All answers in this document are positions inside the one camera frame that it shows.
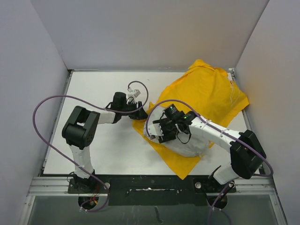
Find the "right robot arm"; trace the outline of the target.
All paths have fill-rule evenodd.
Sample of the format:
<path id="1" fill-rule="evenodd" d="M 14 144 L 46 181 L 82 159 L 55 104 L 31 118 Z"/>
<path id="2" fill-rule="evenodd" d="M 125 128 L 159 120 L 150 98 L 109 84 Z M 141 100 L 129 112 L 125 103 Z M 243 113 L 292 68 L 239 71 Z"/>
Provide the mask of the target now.
<path id="1" fill-rule="evenodd" d="M 230 154 L 230 162 L 217 167 L 209 179 L 211 190 L 218 192 L 237 178 L 250 179 L 266 159 L 266 154 L 251 130 L 227 129 L 194 111 L 184 113 L 175 105 L 162 111 L 160 119 L 147 123 L 146 133 L 159 143 L 173 141 L 179 133 L 207 139 Z"/>

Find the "white pillow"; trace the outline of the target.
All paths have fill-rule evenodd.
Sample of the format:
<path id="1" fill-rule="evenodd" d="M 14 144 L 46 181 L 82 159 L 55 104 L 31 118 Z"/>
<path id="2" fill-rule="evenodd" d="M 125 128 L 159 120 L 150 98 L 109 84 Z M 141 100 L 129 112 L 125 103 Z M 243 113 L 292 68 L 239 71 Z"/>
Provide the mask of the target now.
<path id="1" fill-rule="evenodd" d="M 149 137 L 146 132 L 146 125 L 143 126 L 142 134 L 146 136 L 147 140 L 151 144 L 158 144 L 158 147 L 166 147 L 174 153 L 177 153 L 184 157 L 195 157 L 200 156 L 206 150 L 209 149 L 210 142 L 209 140 L 202 138 L 197 135 L 189 135 L 184 133 L 179 133 L 175 135 L 174 140 L 160 144 L 156 137 Z"/>

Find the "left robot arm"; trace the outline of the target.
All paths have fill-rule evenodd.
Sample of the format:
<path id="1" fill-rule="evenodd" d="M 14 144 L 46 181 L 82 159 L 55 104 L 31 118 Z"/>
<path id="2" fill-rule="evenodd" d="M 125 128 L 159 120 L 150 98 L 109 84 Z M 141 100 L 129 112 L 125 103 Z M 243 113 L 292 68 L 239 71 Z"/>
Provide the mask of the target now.
<path id="1" fill-rule="evenodd" d="M 97 180 L 92 177 L 95 170 L 90 158 L 90 145 L 94 139 L 97 126 L 115 124 L 123 116 L 132 120 L 144 120 L 148 117 L 142 102 L 136 102 L 139 91 L 129 94 L 115 92 L 112 102 L 101 112 L 90 111 L 76 106 L 70 114 L 63 130 L 62 137 L 70 146 L 75 162 L 74 185 L 89 193 L 96 187 Z"/>

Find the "yellow printed pillowcase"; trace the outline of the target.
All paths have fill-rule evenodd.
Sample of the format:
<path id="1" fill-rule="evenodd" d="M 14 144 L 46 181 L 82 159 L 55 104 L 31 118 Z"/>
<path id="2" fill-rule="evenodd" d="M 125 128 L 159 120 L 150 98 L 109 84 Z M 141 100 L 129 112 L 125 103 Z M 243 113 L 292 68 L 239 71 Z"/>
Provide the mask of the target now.
<path id="1" fill-rule="evenodd" d="M 240 131 L 246 127 L 235 126 L 233 120 L 241 116 L 242 110 L 249 105 L 248 97 L 236 82 L 228 78 L 224 69 L 213 67 L 203 60 L 196 60 L 184 75 L 166 86 L 157 101 L 168 99 L 184 101 L 199 114 L 223 127 Z M 174 147 L 150 140 L 147 142 L 182 180 L 191 172 L 210 174 L 219 165 L 230 162 L 229 153 L 212 142 L 209 142 L 207 150 L 194 157 L 181 156 Z"/>

